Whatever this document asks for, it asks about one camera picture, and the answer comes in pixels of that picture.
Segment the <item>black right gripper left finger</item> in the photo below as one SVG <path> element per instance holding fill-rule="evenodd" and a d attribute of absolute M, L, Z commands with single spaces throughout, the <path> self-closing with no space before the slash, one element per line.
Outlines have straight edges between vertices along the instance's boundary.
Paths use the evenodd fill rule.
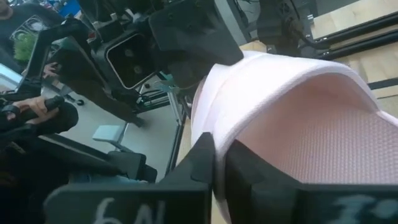
<path fill-rule="evenodd" d="M 203 133 L 155 184 L 70 184 L 44 203 L 46 224 L 210 224 L 215 145 Z"/>

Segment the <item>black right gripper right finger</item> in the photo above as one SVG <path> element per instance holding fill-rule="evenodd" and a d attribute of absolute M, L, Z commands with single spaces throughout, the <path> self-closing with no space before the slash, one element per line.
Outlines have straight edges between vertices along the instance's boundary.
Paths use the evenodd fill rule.
<path fill-rule="evenodd" d="M 304 184 L 239 141 L 224 192 L 232 224 L 398 224 L 398 185 Z"/>

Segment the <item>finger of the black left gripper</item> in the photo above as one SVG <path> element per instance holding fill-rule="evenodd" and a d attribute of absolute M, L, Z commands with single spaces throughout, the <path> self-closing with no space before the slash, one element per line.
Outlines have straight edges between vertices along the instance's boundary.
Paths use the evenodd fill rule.
<path fill-rule="evenodd" d="M 243 58 L 215 0 L 174 1 L 153 13 L 149 25 L 163 52 L 179 52 L 223 65 Z"/>
<path fill-rule="evenodd" d="M 179 88 L 190 88 L 207 76 L 213 66 L 201 60 L 183 60 L 169 64 L 168 69 Z"/>

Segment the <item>pink foam slide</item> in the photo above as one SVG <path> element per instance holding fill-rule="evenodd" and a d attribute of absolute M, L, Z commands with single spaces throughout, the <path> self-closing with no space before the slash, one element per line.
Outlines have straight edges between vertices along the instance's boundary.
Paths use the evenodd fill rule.
<path fill-rule="evenodd" d="M 228 224 L 234 141 L 304 184 L 398 185 L 398 118 L 341 63 L 246 51 L 216 64 L 195 93 L 191 129 L 192 143 L 213 137 L 215 199 Z"/>

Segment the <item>person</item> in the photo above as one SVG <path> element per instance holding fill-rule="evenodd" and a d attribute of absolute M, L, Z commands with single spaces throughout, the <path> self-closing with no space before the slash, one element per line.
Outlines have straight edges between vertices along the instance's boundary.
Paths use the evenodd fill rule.
<path fill-rule="evenodd" d="M 19 69 L 25 63 L 14 58 L 16 43 L 24 34 L 36 35 L 40 31 L 57 26 L 64 18 L 52 9 L 36 3 L 10 6 L 7 0 L 0 0 L 0 48 L 5 53 L 3 63 L 16 64 Z M 97 80 L 82 54 L 69 50 L 63 56 L 65 72 L 59 76 L 60 82 L 75 93 L 84 96 L 105 111 L 129 123 L 141 124 L 131 108 L 122 102 L 107 97 L 103 85 Z M 41 150 L 42 144 L 33 139 L 20 141 L 20 147 L 28 147 L 29 153 L 22 155 L 13 149 L 6 152 L 8 173 L 16 177 L 21 187 L 21 199 L 12 199 L 22 211 L 22 220 L 13 215 L 8 218 L 13 224 L 44 224 L 43 201 L 59 184 L 68 182 L 68 171 L 62 161 Z"/>

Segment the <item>black aluminium table frame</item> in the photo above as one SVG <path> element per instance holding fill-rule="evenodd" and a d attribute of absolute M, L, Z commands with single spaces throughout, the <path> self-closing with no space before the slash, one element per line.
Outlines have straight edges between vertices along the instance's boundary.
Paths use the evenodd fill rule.
<path fill-rule="evenodd" d="M 395 88 L 398 93 L 398 11 L 317 37 L 325 47 L 313 57 L 343 63 L 372 90 Z"/>

